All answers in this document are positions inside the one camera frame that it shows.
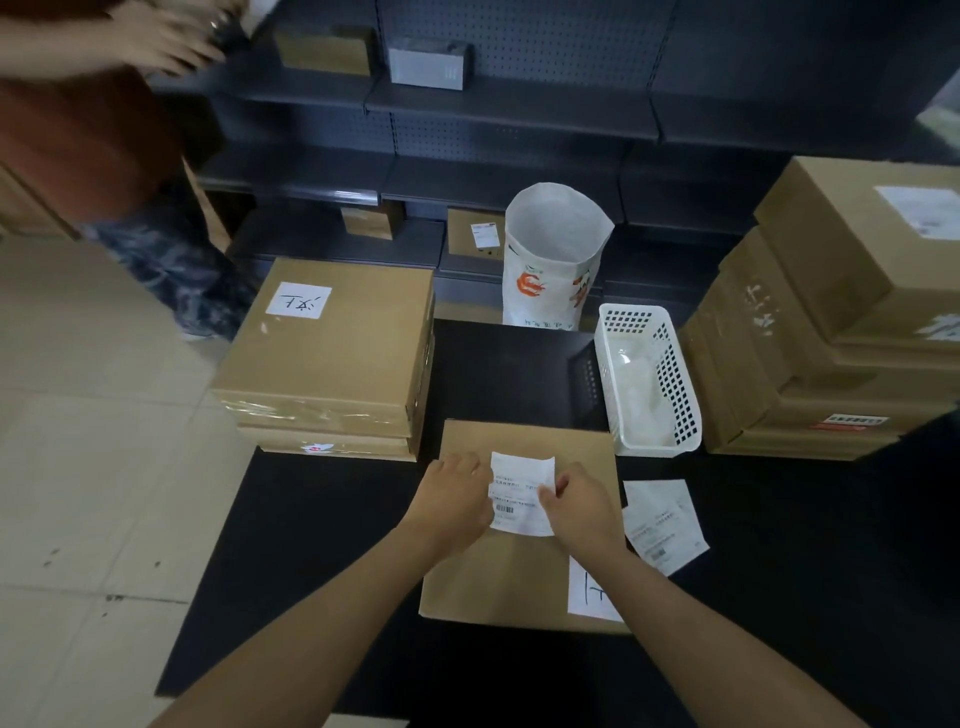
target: white plastic basket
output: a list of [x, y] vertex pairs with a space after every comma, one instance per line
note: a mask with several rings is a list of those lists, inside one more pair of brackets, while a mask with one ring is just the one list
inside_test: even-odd
[[[624, 401], [625, 383], [618, 382], [614, 375], [611, 348], [618, 339], [627, 336], [643, 336], [667, 343], [666, 351], [657, 364], [657, 381], [663, 395], [673, 405], [673, 414], [677, 421], [674, 428], [676, 445], [635, 445], [623, 439], [622, 413], [629, 403]], [[593, 335], [593, 344], [597, 350], [597, 362], [600, 364], [603, 399], [607, 405], [610, 432], [616, 443], [616, 454], [676, 457], [681, 452], [690, 452], [700, 447], [703, 429], [700, 405], [697, 403], [684, 355], [677, 342], [677, 333], [665, 308], [658, 305], [604, 303], [600, 306], [600, 320]]]

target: camouflage pants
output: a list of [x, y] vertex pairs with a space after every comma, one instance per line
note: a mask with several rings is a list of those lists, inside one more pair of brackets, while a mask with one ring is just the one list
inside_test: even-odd
[[256, 292], [210, 242], [185, 174], [133, 214], [79, 228], [170, 308], [185, 333], [232, 341]]

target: person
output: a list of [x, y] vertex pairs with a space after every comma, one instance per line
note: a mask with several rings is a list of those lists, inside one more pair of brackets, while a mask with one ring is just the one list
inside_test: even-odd
[[[238, 647], [152, 728], [317, 728], [400, 601], [493, 520], [490, 467], [475, 453], [426, 469], [406, 515], [347, 570]], [[606, 489], [582, 466], [540, 487], [554, 534], [610, 596], [703, 728], [863, 728], [765, 644], [644, 564], [618, 532]]]
[[185, 9], [246, 0], [176, 2], [0, 0], [0, 164], [103, 244], [184, 338], [232, 339], [255, 291], [210, 243], [178, 136], [137, 69], [222, 61]]

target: white bag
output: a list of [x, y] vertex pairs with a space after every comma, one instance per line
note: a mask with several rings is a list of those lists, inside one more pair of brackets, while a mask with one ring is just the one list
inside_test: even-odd
[[575, 329], [613, 222], [565, 184], [540, 182], [507, 207], [503, 323]]

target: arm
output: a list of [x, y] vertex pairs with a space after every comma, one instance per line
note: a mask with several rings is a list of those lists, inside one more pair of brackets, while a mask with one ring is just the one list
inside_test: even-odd
[[359, 561], [240, 645], [152, 728], [317, 728], [400, 601], [493, 520], [490, 468], [433, 462], [400, 524]]
[[703, 728], [864, 723], [806, 673], [627, 550], [603, 486], [574, 465], [540, 488], [553, 531], [610, 596], [637, 641]]
[[59, 81], [122, 65], [180, 74], [222, 59], [195, 21], [138, 0], [92, 20], [30, 22], [0, 16], [0, 79]]

